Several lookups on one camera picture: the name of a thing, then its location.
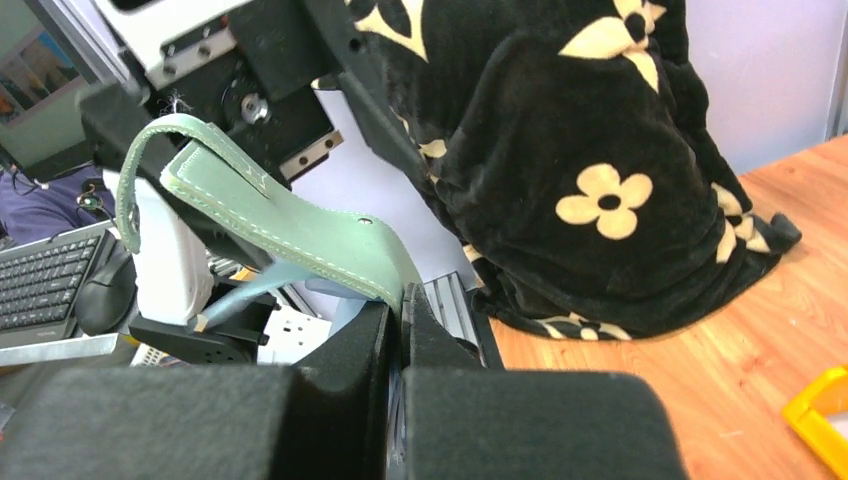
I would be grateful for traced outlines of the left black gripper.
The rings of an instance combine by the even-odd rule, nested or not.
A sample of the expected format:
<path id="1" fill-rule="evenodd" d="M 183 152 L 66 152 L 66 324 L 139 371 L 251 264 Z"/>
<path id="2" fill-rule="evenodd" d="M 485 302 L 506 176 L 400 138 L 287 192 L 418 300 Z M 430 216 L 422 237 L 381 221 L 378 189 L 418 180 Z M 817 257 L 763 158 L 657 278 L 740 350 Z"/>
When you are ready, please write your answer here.
<path id="1" fill-rule="evenodd" d="M 79 99 L 96 160 L 118 169 L 153 119 L 187 113 L 221 128 L 289 185 L 340 145 L 313 82 L 341 91 L 372 151 L 423 181 L 417 150 L 392 114 L 371 43 L 341 1 L 101 1 L 124 80 Z"/>

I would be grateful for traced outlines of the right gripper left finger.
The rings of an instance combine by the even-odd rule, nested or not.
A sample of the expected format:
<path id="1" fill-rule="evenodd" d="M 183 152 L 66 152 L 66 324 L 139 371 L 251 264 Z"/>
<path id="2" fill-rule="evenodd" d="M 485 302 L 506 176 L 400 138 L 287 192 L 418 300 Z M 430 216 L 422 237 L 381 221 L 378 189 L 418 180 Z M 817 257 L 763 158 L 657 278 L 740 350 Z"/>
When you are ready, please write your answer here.
<path id="1" fill-rule="evenodd" d="M 67 369 L 1 446 L 5 479 L 379 479 L 390 310 L 291 366 Z"/>

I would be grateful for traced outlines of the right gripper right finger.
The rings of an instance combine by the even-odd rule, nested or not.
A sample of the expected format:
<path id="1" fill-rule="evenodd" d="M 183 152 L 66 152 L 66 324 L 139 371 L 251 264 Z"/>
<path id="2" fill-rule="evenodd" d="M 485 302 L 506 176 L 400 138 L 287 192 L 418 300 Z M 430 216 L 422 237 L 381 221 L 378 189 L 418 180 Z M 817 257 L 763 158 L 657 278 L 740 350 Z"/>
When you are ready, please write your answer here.
<path id="1" fill-rule="evenodd" d="M 488 368 L 409 285 L 404 340 L 404 473 L 409 479 L 684 479 L 658 395 L 605 371 Z"/>

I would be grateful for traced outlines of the mint green card holder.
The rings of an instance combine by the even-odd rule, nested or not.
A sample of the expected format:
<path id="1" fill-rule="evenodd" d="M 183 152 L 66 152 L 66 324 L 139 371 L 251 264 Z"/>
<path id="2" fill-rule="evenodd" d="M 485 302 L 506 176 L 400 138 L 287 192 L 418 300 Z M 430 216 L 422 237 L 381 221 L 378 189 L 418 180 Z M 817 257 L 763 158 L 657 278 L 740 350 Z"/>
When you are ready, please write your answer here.
<path id="1" fill-rule="evenodd" d="M 148 145 L 176 133 L 187 144 L 163 168 L 159 182 L 179 201 L 227 232 L 281 260 L 272 282 L 326 279 L 401 314 L 408 287 L 421 276 L 397 233 L 380 219 L 327 209 L 289 191 L 219 127 L 173 113 L 148 123 L 127 149 L 114 191 L 115 222 L 134 255 L 151 250 L 154 221 L 136 195 L 137 171 Z"/>

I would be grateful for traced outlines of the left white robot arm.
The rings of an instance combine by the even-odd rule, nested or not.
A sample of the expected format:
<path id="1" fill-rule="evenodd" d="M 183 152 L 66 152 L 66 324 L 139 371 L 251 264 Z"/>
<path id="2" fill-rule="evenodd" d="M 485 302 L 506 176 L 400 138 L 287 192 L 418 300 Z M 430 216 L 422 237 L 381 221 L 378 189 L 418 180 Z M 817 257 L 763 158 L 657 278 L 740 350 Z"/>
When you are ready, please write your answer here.
<path id="1" fill-rule="evenodd" d="M 293 283 L 400 314 L 420 282 L 381 220 L 314 205 L 292 181 L 340 135 L 312 83 L 341 89 L 367 145 L 412 180 L 415 151 L 380 93 L 345 1 L 99 1 L 128 76 L 78 101 L 116 152 L 106 183 L 141 314 L 211 330 Z"/>

